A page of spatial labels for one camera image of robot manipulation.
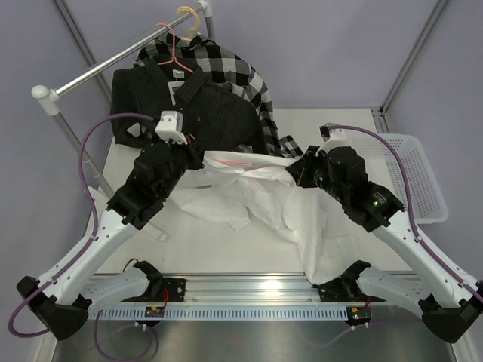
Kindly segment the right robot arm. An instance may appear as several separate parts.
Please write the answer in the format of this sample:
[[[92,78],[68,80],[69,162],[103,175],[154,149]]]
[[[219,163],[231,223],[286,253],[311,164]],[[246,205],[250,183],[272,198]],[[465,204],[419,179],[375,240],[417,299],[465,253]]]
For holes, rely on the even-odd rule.
[[[395,251],[419,277],[411,282],[357,261],[343,273],[349,299],[376,297],[411,312],[438,338],[457,342],[482,313],[482,282],[450,261],[415,225],[402,202],[368,179],[365,160],[349,146],[310,147],[286,168],[297,186],[338,201],[355,224]]]

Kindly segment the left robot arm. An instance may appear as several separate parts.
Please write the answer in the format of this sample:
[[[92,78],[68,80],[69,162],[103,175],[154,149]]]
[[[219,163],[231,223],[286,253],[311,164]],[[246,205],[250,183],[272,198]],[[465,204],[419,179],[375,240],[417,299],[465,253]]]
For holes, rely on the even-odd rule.
[[[163,276],[147,261],[93,284],[89,280],[163,208],[187,170],[203,167],[203,157],[204,149],[194,139],[185,144],[158,140],[146,146],[92,232],[47,272],[19,281],[18,292],[57,340],[73,336],[91,315],[118,302],[132,298],[152,301],[160,296]]]

